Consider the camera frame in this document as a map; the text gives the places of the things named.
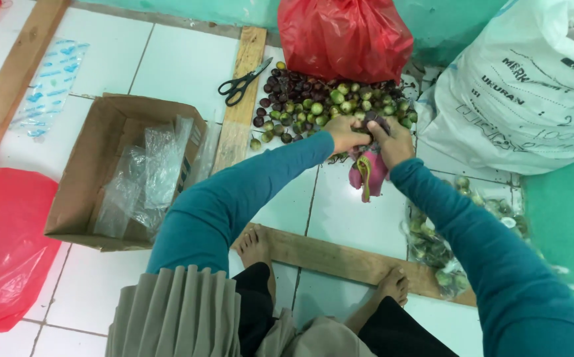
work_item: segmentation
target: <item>person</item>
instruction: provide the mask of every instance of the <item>person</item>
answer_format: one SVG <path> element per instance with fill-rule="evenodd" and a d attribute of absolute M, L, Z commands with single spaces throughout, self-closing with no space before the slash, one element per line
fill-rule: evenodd
<path fill-rule="evenodd" d="M 368 130 L 392 183 L 433 221 L 477 297 L 485 356 L 574 356 L 574 298 L 526 243 L 415 158 L 409 131 Z M 345 324 L 319 316 L 296 334 L 272 317 L 275 280 L 266 230 L 243 231 L 287 183 L 332 154 L 371 142 L 356 118 L 246 159 L 182 192 L 157 235 L 147 273 L 123 288 L 107 356 L 454 356 L 402 306 L 408 278 L 392 267 Z M 245 270 L 227 279 L 228 249 Z"/>

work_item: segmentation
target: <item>pink glove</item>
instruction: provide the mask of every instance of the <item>pink glove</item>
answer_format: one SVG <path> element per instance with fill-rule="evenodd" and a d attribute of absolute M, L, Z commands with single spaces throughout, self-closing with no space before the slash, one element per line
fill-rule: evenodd
<path fill-rule="evenodd" d="M 355 188 L 362 186 L 362 202 L 370 202 L 370 196 L 379 196 L 382 183 L 389 173 L 381 154 L 371 151 L 364 152 L 356 161 L 355 166 L 348 172 L 348 181 Z"/>

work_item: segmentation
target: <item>wooden plank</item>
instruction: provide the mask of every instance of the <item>wooden plank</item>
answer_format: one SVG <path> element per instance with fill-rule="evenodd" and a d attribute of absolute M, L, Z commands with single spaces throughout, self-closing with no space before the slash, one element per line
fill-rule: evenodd
<path fill-rule="evenodd" d="M 264 28 L 243 27 L 239 52 L 236 54 L 234 78 L 243 77 L 258 67 L 263 60 L 266 36 L 267 30 Z M 247 87 L 243 99 L 225 110 L 212 174 L 245 159 L 258 88 L 259 78 L 257 77 Z"/>
<path fill-rule="evenodd" d="M 246 229 L 252 226 L 253 223 L 249 223 Z M 267 229 L 272 260 L 371 285 L 377 285 L 393 266 L 401 265 L 410 280 L 409 292 L 442 300 L 435 271 L 424 264 L 365 252 L 278 229 Z M 236 239 L 232 249 L 238 246 L 240 239 L 241 237 Z M 472 289 L 468 289 L 452 302 L 476 306 L 476 296 Z"/>
<path fill-rule="evenodd" d="M 37 0 L 0 70 L 0 143 L 70 0 Z"/>

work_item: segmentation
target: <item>cardboard box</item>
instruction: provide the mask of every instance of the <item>cardboard box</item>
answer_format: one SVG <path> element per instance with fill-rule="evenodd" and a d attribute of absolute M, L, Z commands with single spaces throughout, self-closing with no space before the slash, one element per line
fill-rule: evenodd
<path fill-rule="evenodd" d="M 92 231 L 104 197 L 103 187 L 111 180 L 124 146 L 144 147 L 145 128 L 174 124 L 178 114 L 194 119 L 194 134 L 185 148 L 177 194 L 184 188 L 206 131 L 199 112 L 187 104 L 134 95 L 104 93 L 96 98 L 64 169 L 45 235 L 103 252 L 151 248 L 145 227 L 135 221 L 128 224 L 124 239 L 94 235 Z"/>

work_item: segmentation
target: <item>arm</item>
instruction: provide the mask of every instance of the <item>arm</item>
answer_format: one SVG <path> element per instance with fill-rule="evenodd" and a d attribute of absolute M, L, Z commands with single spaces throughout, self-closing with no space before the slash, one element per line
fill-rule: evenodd
<path fill-rule="evenodd" d="M 574 299 L 526 243 L 420 159 L 391 181 L 435 224 L 477 296 L 485 356 L 574 356 Z"/>
<path fill-rule="evenodd" d="M 166 214 L 146 272 L 196 264 L 228 271 L 228 250 L 278 191 L 334 150 L 328 132 L 267 150 L 182 192 Z"/>

